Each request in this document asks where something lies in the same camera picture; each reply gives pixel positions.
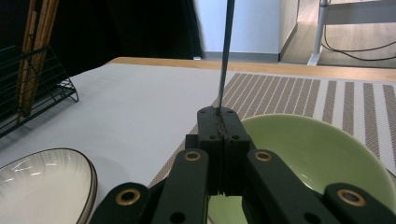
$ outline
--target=table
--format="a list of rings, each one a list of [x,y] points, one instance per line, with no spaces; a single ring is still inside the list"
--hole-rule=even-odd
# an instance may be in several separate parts
[[[220,62],[117,58],[75,77],[80,102],[64,101],[0,139],[0,166],[48,148],[84,153],[98,174],[97,202],[118,184],[148,186],[217,97]],[[396,70],[230,63],[241,73],[395,82]]]

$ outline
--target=green bowl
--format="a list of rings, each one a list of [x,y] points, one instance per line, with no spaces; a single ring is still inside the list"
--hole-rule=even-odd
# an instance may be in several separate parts
[[[256,148],[274,151],[311,189],[332,183],[366,190],[396,213],[396,188],[371,151],[332,125],[296,115],[264,115],[242,121]],[[214,223],[246,223],[241,197],[214,196],[208,213]]]

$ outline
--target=white plate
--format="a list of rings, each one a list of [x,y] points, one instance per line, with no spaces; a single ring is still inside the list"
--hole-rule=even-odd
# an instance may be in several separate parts
[[[96,173],[80,152],[55,148],[0,169],[1,223],[86,223]]]

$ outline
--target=floor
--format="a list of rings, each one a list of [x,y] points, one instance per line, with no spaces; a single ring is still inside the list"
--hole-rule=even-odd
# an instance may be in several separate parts
[[[332,4],[359,2],[332,0]],[[319,0],[300,0],[298,30],[291,40],[281,63],[307,64],[315,45]],[[396,41],[396,22],[377,24],[329,25],[326,30],[329,45],[334,49],[371,49]],[[380,59],[396,56],[396,44],[383,49],[353,52],[356,57]],[[367,62],[353,59],[338,52],[323,49],[318,65],[396,68],[396,58]]]

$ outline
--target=black backdrop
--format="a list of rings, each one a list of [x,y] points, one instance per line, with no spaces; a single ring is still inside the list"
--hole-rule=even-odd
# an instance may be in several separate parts
[[[0,49],[21,46],[28,5],[0,0]],[[120,56],[202,56],[193,0],[61,0],[50,45],[70,76]]]

